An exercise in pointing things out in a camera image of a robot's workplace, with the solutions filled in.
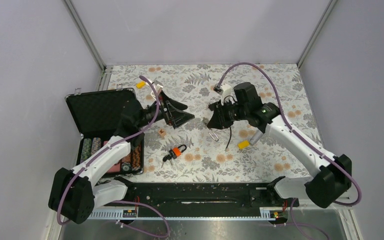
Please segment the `small orange black padlock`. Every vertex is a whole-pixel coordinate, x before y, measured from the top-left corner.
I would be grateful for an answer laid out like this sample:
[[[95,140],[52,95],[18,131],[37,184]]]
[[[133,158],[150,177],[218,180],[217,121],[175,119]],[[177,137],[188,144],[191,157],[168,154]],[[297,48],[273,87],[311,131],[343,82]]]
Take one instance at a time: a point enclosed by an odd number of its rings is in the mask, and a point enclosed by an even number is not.
[[[166,162],[169,162],[170,165],[173,166],[173,160],[181,156],[182,153],[185,152],[187,148],[188,147],[185,144],[182,144],[170,149],[167,155],[163,157],[161,167],[163,167]]]

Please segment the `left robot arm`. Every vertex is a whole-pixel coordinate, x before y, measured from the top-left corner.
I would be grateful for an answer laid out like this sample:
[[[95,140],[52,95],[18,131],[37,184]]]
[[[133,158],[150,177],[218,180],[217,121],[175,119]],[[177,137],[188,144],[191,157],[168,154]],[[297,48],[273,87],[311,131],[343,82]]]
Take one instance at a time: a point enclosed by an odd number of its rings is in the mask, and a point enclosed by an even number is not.
[[[135,150],[144,150],[145,127],[164,120],[178,128],[194,118],[187,106],[161,92],[159,102],[143,107],[132,88],[71,94],[65,99],[72,118],[85,138],[103,138],[106,143],[71,169],[54,175],[48,207],[76,224],[93,210],[114,201],[128,206],[135,192],[120,180],[100,183],[107,171]]]

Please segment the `grey marker yellow cap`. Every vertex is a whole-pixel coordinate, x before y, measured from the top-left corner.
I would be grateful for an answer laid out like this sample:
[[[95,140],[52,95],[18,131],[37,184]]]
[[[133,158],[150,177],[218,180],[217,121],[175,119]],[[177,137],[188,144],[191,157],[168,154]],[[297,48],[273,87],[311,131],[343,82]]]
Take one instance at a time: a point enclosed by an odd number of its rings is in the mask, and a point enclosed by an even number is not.
[[[248,146],[254,146],[264,135],[264,133],[260,130],[257,130],[254,135],[249,139],[243,142],[240,142],[237,146],[239,149],[244,149]]]

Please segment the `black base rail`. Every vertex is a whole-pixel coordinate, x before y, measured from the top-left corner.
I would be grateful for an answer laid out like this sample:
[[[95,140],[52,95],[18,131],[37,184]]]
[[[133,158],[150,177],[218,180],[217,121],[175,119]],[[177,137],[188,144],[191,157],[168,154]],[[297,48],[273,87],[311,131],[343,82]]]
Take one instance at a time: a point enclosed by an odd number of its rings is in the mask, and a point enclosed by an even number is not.
[[[271,183],[133,183],[125,201],[94,210],[89,219],[159,220],[275,220],[298,200],[281,198]]]

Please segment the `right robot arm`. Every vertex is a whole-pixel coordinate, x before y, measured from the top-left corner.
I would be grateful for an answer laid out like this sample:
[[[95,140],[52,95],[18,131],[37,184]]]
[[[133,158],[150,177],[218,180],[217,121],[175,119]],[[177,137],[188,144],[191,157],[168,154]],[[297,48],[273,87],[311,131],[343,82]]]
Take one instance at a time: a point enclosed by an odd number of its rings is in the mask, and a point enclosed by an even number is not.
[[[272,102],[262,103],[250,82],[240,83],[230,90],[234,92],[235,100],[222,93],[219,101],[208,106],[212,117],[207,127],[223,130],[236,121],[248,121],[258,129],[255,137],[259,139],[267,135],[277,140],[310,174],[297,178],[281,176],[272,181],[271,189],[266,193],[271,205],[279,206],[289,198],[303,198],[320,208],[327,208],[351,188],[352,161],[348,156],[337,156],[305,136],[289,123],[278,106]]]

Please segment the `floral table cloth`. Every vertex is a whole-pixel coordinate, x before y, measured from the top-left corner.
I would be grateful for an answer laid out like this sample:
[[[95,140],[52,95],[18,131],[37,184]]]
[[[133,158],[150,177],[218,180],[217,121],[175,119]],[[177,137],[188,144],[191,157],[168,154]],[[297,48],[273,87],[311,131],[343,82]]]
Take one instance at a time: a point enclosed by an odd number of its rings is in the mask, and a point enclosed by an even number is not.
[[[151,89],[136,88],[140,76],[163,84],[164,92],[188,106],[195,116],[183,126],[173,129],[164,121],[154,123],[145,133],[144,172],[132,176],[134,182],[270,182],[277,177],[307,177],[306,168],[281,143],[263,136],[255,145],[239,149],[238,144],[250,139],[256,129],[246,121],[234,123],[231,129],[217,130],[219,141],[208,134],[204,119],[212,113],[208,105],[219,100],[214,85],[223,81],[230,86],[252,83],[264,103],[281,103],[290,122],[316,143],[320,134],[309,100],[295,64],[249,65],[230,69],[227,64],[182,65],[116,65],[111,68],[108,83],[133,88],[143,106],[153,103]],[[158,130],[165,129],[162,138]],[[187,149],[173,166],[163,157],[168,151],[186,145]]]

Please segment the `yellow block near case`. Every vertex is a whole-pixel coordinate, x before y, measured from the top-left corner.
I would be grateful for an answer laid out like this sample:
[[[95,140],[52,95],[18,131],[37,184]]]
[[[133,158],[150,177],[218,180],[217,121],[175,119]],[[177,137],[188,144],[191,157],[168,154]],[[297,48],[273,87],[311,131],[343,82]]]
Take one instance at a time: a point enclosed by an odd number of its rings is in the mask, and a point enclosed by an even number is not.
[[[141,81],[141,82],[137,83],[135,86],[136,86],[136,88],[138,88],[138,89],[142,89],[142,88],[144,88],[146,85],[147,85],[147,83],[146,83],[145,81]]]

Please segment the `black poker chip case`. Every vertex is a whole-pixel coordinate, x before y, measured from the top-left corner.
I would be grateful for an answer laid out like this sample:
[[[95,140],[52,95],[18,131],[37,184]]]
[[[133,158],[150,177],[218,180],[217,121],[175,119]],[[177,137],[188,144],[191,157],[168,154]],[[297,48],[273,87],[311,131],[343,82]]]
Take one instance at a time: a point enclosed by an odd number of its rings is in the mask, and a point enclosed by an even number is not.
[[[81,136],[77,165],[84,161],[82,159],[84,140],[89,139],[86,145],[91,148],[93,139],[99,138],[100,146],[103,147],[116,131],[124,103],[136,98],[133,88],[84,92],[69,94],[65,97],[65,102]],[[143,172],[144,141],[136,148],[132,147],[130,154],[110,168],[104,177],[138,175]]]

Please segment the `wooden letter cube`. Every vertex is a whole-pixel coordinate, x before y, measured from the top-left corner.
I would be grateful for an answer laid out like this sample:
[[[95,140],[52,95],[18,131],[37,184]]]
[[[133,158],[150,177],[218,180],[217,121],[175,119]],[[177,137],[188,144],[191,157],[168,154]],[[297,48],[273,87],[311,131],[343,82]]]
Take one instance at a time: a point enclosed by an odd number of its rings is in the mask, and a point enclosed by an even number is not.
[[[163,128],[160,128],[157,132],[158,132],[158,134],[159,134],[162,138],[165,138],[165,136],[167,135],[167,132],[166,132],[165,129],[163,129]]]

